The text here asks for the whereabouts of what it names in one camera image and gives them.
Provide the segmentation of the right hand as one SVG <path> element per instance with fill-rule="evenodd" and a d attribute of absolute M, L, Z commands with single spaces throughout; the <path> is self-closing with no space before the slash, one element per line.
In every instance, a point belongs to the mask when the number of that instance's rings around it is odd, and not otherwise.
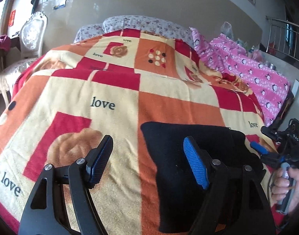
<path fill-rule="evenodd" d="M 274 186 L 271 189 L 271 198 L 274 202 L 283 200 L 285 196 L 292 190 L 290 189 L 289 180 L 282 177 L 283 173 L 284 172 L 282 168 L 279 168 L 276 171 Z M 299 205 L 299 169 L 289 168 L 288 175 L 290 178 L 293 178 L 296 182 L 294 188 L 294 194 L 292 196 L 288 208 L 288 214 L 291 214 Z"/>

